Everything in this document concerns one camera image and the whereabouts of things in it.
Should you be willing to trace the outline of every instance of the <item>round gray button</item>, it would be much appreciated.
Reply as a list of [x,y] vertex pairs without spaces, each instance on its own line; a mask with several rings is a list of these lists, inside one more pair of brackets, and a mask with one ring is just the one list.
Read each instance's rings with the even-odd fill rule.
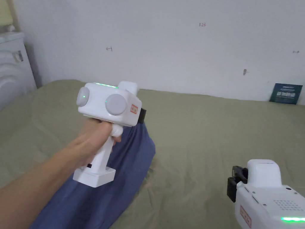
[[89,89],[86,87],[82,87],[78,92],[76,104],[79,107],[83,107],[88,102],[88,99],[89,99]]
[[112,94],[106,99],[105,106],[110,114],[120,115],[126,109],[126,100],[119,94]]

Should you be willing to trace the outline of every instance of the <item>green light strip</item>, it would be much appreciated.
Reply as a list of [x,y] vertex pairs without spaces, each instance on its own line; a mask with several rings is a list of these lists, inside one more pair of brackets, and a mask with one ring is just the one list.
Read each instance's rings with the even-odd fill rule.
[[116,87],[116,86],[111,86],[111,85],[107,85],[107,84],[102,84],[102,83],[96,83],[96,84],[98,84],[98,85],[102,85],[102,86],[107,86],[107,87],[113,87],[113,88],[118,88],[118,87]]
[[281,217],[283,221],[305,222],[305,217]]

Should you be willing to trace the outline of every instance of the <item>red label sticker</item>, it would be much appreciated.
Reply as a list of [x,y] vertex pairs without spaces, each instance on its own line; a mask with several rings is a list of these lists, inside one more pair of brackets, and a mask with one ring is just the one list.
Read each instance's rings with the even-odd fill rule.
[[247,212],[244,210],[244,208],[242,206],[240,206],[240,214],[242,215],[242,217],[244,218],[244,220],[246,221],[248,226],[251,228],[251,225],[252,225],[251,218],[250,218],[250,216],[247,214]]
[[131,109],[130,109],[130,111],[132,112],[132,113],[137,113],[138,112],[138,107],[136,107],[135,105],[131,105]]

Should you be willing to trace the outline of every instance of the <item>washing machine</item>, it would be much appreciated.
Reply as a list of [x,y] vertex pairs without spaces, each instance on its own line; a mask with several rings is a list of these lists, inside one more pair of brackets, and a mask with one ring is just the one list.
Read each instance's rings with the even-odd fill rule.
[[24,34],[0,34],[0,110],[16,98],[36,89]]

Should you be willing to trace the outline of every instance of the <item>white wall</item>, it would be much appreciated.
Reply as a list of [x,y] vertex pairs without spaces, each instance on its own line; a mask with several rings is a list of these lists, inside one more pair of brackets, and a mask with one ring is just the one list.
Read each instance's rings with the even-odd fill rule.
[[14,4],[42,84],[129,80],[146,89],[244,100],[269,100],[276,82],[305,84],[304,0]]

